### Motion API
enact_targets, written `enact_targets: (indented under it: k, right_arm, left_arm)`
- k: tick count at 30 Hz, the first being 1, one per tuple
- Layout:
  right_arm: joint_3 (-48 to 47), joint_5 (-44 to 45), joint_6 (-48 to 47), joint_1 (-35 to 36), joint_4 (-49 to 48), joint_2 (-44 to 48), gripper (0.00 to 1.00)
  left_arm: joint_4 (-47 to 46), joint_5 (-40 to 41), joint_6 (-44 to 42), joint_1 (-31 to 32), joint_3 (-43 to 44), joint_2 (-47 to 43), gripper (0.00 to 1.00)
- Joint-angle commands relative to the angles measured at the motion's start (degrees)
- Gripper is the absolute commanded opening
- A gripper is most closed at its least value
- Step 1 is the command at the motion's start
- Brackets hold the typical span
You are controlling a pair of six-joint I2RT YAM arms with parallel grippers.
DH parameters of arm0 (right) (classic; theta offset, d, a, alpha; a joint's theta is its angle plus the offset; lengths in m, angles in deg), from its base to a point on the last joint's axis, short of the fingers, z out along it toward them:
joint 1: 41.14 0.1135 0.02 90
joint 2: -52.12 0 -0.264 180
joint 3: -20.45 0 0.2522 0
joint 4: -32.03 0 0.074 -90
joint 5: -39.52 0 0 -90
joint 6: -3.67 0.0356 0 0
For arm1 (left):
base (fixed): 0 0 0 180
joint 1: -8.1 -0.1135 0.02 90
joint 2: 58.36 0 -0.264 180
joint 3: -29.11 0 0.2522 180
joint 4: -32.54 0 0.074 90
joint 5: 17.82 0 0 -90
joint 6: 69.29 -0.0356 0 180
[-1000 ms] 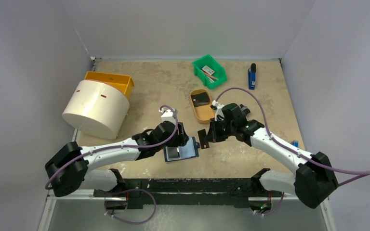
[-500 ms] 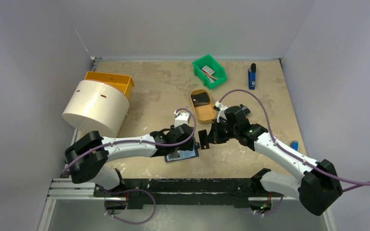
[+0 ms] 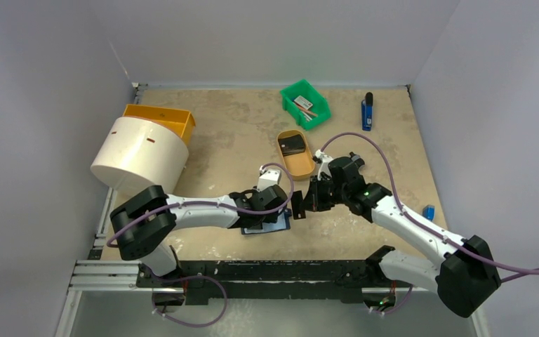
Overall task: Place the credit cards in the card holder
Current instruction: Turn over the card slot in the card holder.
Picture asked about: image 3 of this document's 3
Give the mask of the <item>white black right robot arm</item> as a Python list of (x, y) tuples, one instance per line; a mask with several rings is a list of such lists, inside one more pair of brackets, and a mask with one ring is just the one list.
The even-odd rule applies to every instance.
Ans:
[(427, 289), (459, 317), (470, 317), (501, 285), (499, 273), (488, 264), (488, 243), (476, 235), (466, 239), (397, 202), (379, 183), (366, 183), (356, 154), (336, 159), (321, 154), (313, 158), (319, 171), (301, 206), (306, 211), (329, 211), (344, 205), (350, 213), (393, 232), (421, 252), (417, 258), (391, 246), (382, 246), (367, 258), (366, 276), (382, 286), (402, 281)]

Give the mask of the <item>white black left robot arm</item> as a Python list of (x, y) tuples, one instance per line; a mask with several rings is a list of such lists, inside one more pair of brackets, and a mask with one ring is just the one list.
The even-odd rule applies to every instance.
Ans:
[(122, 260), (140, 261), (162, 286), (172, 287), (181, 278), (176, 253), (164, 242), (172, 231), (275, 223), (287, 201), (288, 195), (278, 185), (216, 198), (177, 197), (153, 185), (113, 210), (109, 217), (114, 234), (107, 246), (118, 249)]

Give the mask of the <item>blue leather card holder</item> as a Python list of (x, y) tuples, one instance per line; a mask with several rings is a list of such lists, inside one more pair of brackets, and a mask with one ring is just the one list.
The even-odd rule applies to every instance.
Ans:
[(290, 230), (290, 217), (292, 212), (290, 209), (284, 209), (278, 216), (275, 223), (261, 223), (253, 228), (241, 228), (242, 235), (253, 234), (268, 234), (272, 232), (280, 232)]

